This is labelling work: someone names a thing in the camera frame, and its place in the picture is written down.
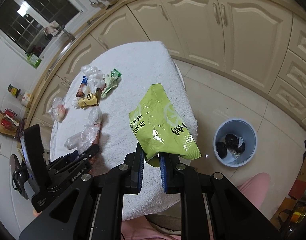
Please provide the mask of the steel faucet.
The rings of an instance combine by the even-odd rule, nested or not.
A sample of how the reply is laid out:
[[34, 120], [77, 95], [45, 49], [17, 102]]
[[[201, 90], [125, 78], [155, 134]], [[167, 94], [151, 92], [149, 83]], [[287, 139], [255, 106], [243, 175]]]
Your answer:
[[68, 32], [65, 28], [63, 28], [62, 26], [58, 26], [57, 28], [59, 33], [64, 33], [64, 35], [66, 35], [70, 41], [75, 41], [76, 37], [71, 34], [70, 32]]

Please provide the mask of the small black trash bag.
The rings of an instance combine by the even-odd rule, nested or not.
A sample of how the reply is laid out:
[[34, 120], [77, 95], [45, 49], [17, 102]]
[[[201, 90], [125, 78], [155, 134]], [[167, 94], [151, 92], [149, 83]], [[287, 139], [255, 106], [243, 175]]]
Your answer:
[[221, 159], [224, 159], [227, 156], [227, 147], [223, 141], [216, 143], [216, 152]]

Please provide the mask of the green dish soap bottle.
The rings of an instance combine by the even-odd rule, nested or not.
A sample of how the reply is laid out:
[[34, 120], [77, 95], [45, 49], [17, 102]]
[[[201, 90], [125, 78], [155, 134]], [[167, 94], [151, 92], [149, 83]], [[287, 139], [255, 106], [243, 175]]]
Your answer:
[[40, 59], [37, 55], [35, 55], [34, 53], [26, 53], [26, 59], [27, 62], [35, 69], [37, 69], [39, 67], [39, 65], [41, 64], [42, 59]]

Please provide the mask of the lime green snack bag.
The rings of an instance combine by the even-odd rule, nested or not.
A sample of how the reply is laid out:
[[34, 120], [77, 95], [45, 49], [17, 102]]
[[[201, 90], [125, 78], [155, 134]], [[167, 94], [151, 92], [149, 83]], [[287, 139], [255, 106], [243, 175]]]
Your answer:
[[160, 83], [149, 87], [136, 109], [129, 113], [129, 120], [149, 165], [159, 167], [159, 153], [175, 154], [187, 160], [201, 157], [188, 126]]

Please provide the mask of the large black trash bag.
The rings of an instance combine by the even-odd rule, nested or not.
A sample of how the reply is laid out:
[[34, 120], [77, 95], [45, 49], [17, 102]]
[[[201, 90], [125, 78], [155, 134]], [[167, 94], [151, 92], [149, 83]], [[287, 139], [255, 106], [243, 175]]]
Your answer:
[[242, 137], [237, 137], [234, 134], [227, 134], [225, 137], [227, 148], [235, 151], [236, 153], [243, 153], [246, 145]]

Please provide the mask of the gold foil wrapper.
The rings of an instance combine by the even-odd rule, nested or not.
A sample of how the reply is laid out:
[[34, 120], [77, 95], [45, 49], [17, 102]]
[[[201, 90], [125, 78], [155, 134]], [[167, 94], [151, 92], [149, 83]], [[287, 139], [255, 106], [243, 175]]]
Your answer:
[[78, 100], [78, 106], [80, 108], [85, 108], [89, 106], [97, 106], [99, 105], [99, 96], [98, 92], [95, 94], [89, 93], [87, 96]]

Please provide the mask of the glass jar with lid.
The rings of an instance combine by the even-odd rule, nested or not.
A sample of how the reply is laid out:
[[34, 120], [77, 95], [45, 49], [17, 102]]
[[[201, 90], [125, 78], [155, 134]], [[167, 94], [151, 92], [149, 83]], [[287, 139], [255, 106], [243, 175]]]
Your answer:
[[31, 105], [31, 102], [33, 100], [33, 95], [30, 94], [28, 91], [23, 89], [18, 89], [14, 87], [13, 85], [9, 85], [7, 89], [15, 98], [17, 98], [20, 103], [29, 108]]

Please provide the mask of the blue plastic trash bin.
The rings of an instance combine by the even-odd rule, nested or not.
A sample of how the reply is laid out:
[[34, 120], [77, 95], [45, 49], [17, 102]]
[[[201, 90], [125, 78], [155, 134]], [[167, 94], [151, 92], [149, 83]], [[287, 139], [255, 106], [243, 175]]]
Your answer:
[[215, 132], [213, 148], [220, 163], [227, 167], [241, 167], [256, 153], [256, 131], [243, 119], [226, 120]]

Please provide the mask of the kitchen window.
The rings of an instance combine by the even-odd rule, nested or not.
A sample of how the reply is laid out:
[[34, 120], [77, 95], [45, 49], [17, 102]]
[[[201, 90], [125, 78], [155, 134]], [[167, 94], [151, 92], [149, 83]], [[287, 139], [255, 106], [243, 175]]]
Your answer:
[[52, 39], [45, 27], [65, 27], [78, 13], [69, 0], [0, 0], [0, 31], [25, 55], [40, 57]]

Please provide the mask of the blue brown snack wrapper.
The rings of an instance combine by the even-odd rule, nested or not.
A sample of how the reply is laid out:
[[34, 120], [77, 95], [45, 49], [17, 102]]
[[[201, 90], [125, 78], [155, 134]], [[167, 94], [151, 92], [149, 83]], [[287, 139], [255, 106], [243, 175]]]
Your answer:
[[83, 76], [76, 97], [83, 98], [90, 92], [89, 86], [87, 85], [87, 80], [88, 80], [87, 76]]

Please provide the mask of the cardboard box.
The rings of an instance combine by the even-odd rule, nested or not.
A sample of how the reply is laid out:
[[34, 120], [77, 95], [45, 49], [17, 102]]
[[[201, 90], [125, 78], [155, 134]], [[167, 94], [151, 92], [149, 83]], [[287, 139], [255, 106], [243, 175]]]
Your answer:
[[300, 168], [298, 176], [288, 195], [294, 199], [300, 199], [306, 190], [306, 158]]

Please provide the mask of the clear plastic bag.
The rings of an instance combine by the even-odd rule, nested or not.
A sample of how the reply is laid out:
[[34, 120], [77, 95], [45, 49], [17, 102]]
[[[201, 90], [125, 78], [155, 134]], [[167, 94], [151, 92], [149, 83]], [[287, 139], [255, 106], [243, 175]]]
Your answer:
[[105, 87], [104, 74], [96, 66], [87, 64], [81, 67], [81, 72], [87, 77], [87, 85], [90, 91], [95, 92], [98, 88]]

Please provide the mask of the steel kitchen sink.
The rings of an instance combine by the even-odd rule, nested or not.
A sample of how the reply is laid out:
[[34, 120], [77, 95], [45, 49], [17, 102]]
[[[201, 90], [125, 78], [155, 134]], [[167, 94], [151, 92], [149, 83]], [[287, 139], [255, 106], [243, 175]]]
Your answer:
[[46, 81], [49, 77], [51, 71], [56, 66], [57, 62], [63, 57], [63, 55], [68, 51], [68, 49], [74, 44], [77, 38], [79, 38], [96, 20], [101, 18], [101, 16], [106, 14], [106, 10], [100, 11], [96, 15], [94, 15], [92, 18], [86, 21], [85, 24], [83, 24], [73, 35], [73, 40], [69, 40], [65, 46], [62, 48], [60, 52], [57, 53], [56, 57], [51, 61], [49, 64], [49, 68], [46, 70], [46, 74], [43, 76], [44, 80]]

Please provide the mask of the green white wrapper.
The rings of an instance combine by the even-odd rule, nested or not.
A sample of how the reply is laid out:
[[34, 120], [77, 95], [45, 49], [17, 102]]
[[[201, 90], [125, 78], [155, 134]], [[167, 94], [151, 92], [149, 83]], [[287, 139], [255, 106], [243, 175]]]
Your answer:
[[105, 75], [104, 77], [104, 82], [105, 86], [104, 88], [101, 88], [101, 98], [104, 99], [106, 98], [107, 93], [116, 88], [117, 85], [117, 80], [121, 77], [122, 73], [114, 68], [112, 71], [110, 71], [108, 74]]

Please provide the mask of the white towel table cover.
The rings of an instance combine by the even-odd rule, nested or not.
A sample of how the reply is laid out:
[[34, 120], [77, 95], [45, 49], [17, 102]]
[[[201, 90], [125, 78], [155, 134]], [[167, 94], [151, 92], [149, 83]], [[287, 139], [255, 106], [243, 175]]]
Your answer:
[[[121, 164], [128, 153], [134, 152], [137, 146], [136, 131], [142, 131], [142, 119], [135, 122], [135, 117], [129, 118], [149, 87], [160, 83], [175, 111], [189, 129], [194, 139], [197, 139], [197, 121], [190, 106], [186, 90], [180, 77], [180, 72], [171, 58], [168, 50], [160, 41], [133, 42], [112, 48], [99, 55], [90, 63], [103, 74], [109, 74], [113, 69], [122, 73], [117, 80], [117, 87], [100, 99], [102, 124], [99, 139], [100, 153], [94, 162], [92, 174], [104, 174], [111, 168]], [[85, 109], [73, 106], [78, 88], [85, 76], [81, 71], [73, 79], [64, 98], [67, 109], [62, 122], [54, 122], [50, 157], [54, 161], [73, 150], [68, 150], [66, 140], [84, 129], [89, 123], [89, 113], [94, 107]], [[122, 220], [159, 213], [167, 210], [180, 201], [179, 194], [163, 192], [159, 167], [152, 167], [144, 162], [144, 174], [141, 192], [138, 195], [124, 195]]]

